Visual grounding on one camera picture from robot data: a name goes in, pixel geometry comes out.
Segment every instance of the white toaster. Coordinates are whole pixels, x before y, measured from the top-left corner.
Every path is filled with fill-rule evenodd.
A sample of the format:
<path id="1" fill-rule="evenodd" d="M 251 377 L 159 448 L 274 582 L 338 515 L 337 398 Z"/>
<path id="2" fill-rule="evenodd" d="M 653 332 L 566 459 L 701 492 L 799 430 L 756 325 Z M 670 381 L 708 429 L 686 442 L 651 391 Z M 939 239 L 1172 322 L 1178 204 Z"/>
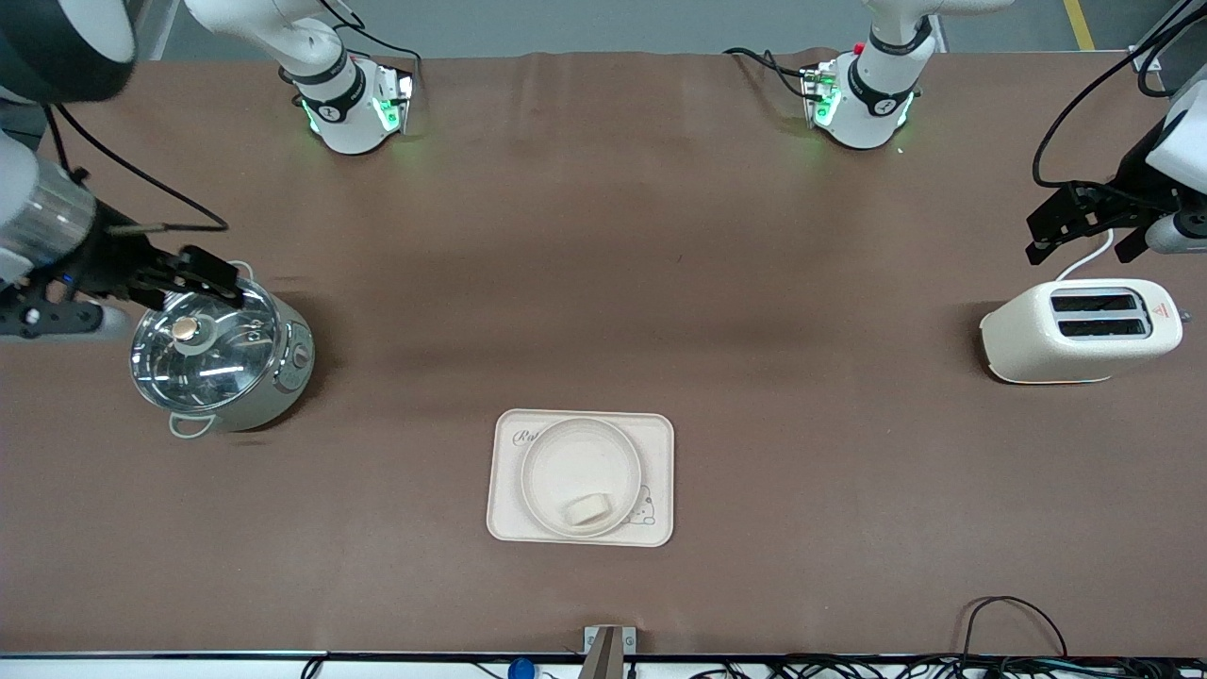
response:
<path id="1" fill-rule="evenodd" d="M 1182 343 L 1173 298 L 1133 277 L 1043 282 L 986 315 L 980 328 L 990 370 L 1016 385 L 1101 382 Z"/>

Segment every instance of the pot handle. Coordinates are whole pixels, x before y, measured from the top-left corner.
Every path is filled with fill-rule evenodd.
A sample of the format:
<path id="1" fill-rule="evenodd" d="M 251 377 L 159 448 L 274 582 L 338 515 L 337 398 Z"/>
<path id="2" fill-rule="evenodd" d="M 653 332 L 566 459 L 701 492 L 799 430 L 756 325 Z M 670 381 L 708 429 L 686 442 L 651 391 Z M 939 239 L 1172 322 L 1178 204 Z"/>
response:
<path id="1" fill-rule="evenodd" d="M 192 417 L 187 415 L 171 414 L 168 416 L 168 431 L 171 432 L 171 435 L 175 437 L 176 439 L 185 439 L 185 440 L 198 439 L 208 434 L 209 431 L 214 428 L 214 423 L 217 422 L 217 420 L 218 420 L 217 416 L 212 415 Z M 181 422 L 204 422 L 205 425 L 202 427 L 200 431 L 194 432 L 193 434 L 185 434 L 183 432 L 180 431 Z"/>
<path id="2" fill-rule="evenodd" d="M 247 280 L 256 280 L 256 271 L 252 270 L 251 264 L 249 264 L 247 262 L 245 262 L 243 259 L 228 259 L 227 263 L 231 264 L 231 265 L 233 265 L 233 267 L 241 268 L 241 269 L 246 270 L 247 271 Z"/>

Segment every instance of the yellow floor line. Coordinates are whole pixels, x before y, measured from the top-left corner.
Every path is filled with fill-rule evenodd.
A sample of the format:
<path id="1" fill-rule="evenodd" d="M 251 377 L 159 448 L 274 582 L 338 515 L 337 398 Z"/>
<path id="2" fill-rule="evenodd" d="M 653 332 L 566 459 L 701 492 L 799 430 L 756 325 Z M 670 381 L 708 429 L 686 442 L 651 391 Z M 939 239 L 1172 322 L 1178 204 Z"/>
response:
<path id="1" fill-rule="evenodd" d="M 1077 48 L 1083 52 L 1094 49 L 1094 37 L 1090 35 L 1090 25 L 1085 23 L 1080 0 L 1065 0 L 1065 13 L 1068 14 L 1068 23 L 1073 27 Z"/>

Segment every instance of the table surface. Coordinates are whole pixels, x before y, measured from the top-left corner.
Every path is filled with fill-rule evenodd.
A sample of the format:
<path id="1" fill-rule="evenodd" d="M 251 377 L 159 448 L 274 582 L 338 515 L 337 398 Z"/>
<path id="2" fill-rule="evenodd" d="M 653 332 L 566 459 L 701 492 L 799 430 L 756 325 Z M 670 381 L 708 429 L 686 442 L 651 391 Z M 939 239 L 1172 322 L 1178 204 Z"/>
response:
<path id="1" fill-rule="evenodd" d="M 192 240 L 310 320 L 316 374 L 278 426 L 185 443 L 124 344 L 6 346 L 0 648 L 560 650 L 624 622 L 647 652 L 943 651 L 1010 593 L 1074 654 L 1207 652 L 1205 333 L 1092 387 L 1004 386 L 978 350 L 1094 245 L 1028 265 L 1028 170 L 1113 59 L 937 57 L 869 152 L 728 57 L 433 62 L 427 134 L 362 157 L 273 64 L 140 65 L 72 109 L 232 222 Z M 1159 111 L 1108 82 L 1048 174 L 1104 178 Z M 69 151 L 133 217 L 198 218 Z M 1203 265 L 1085 270 L 1200 311 Z M 514 408 L 670 418 L 671 542 L 491 538 Z M 1054 650 L 1009 609 L 974 644 Z"/>

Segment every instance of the round white plate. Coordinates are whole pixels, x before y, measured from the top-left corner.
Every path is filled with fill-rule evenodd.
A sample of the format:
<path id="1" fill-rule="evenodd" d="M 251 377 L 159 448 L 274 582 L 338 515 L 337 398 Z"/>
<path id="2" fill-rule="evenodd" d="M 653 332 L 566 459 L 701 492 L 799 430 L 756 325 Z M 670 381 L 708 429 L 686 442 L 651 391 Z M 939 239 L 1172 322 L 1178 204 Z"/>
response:
<path id="1" fill-rule="evenodd" d="M 620 523 L 641 493 L 641 458 L 616 427 L 589 417 L 564 420 L 546 428 L 524 455 L 520 490 L 529 514 L 541 526 L 566 538 L 595 538 Z M 605 494 L 611 511 L 573 526 L 570 505 Z"/>

